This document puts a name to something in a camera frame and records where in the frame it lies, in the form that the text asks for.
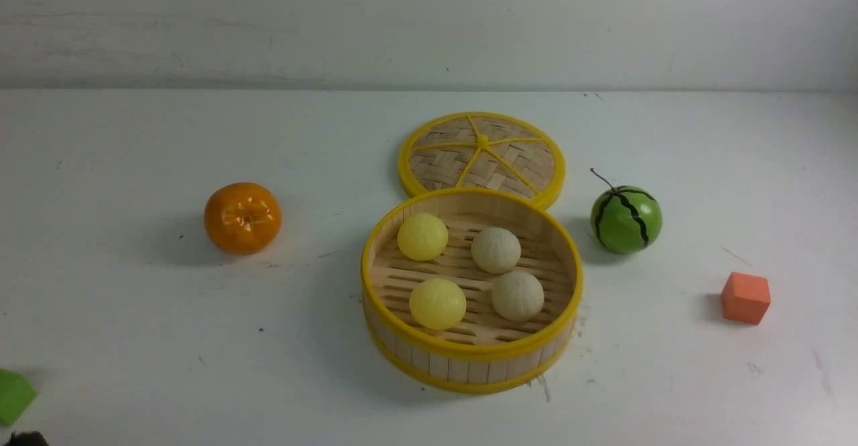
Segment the woven bamboo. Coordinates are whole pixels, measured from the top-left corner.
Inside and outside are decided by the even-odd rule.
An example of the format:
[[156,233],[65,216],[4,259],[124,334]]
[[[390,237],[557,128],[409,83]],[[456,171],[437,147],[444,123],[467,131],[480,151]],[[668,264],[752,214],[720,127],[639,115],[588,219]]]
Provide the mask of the woven bamboo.
[[[412,262],[396,247],[396,232],[413,213],[432,213],[450,241],[431,262]],[[497,275],[482,271],[470,242],[488,226],[502,226],[521,241],[517,269],[539,278],[546,300],[539,315],[512,323],[491,308]],[[420,381],[468,393],[496,392],[535,378],[551,366],[570,338],[583,290],[581,262],[569,235],[523,199],[463,188],[411,199],[378,223],[361,262],[367,324],[380,350]],[[462,288],[462,323],[442,332],[420,327],[408,311],[411,290],[427,278]]]
[[453,187],[506,192],[548,208],[566,176],[563,155],[533,125],[493,113],[450,114],[414,132],[399,172],[412,196]]

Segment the toy watermelon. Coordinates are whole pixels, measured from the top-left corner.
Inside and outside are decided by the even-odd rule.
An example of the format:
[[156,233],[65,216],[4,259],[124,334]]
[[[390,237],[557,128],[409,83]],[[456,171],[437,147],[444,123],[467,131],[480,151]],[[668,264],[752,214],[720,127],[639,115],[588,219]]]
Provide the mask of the toy watermelon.
[[591,227],[595,237],[616,254],[639,252],[658,238],[662,231],[662,208],[648,192],[635,186],[613,187],[601,193],[593,204]]

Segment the orange block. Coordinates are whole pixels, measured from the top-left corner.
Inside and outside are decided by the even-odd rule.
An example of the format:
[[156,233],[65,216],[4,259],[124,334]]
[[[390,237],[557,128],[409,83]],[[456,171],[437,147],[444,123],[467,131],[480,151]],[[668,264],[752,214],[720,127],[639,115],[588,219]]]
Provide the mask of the orange block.
[[769,280],[745,273],[730,273],[721,291],[721,312],[730,321],[757,325],[772,303]]

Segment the green cube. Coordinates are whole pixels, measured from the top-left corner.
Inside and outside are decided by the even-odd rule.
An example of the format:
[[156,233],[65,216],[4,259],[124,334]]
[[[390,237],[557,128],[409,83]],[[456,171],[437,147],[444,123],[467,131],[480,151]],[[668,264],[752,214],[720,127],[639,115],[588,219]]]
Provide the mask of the green cube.
[[21,374],[0,369],[0,427],[11,427],[36,399],[36,390]]

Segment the yellow ball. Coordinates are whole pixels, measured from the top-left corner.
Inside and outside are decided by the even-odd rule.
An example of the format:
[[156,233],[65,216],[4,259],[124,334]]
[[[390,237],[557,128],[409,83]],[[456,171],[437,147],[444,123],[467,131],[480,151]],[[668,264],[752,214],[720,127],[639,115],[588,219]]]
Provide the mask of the yellow ball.
[[411,291],[411,316],[432,330],[447,330],[465,317],[465,294],[459,285],[443,278],[429,278]]
[[396,244],[411,260],[426,262],[441,255],[447,248],[447,238],[447,226],[441,219],[429,213],[417,213],[402,222]]

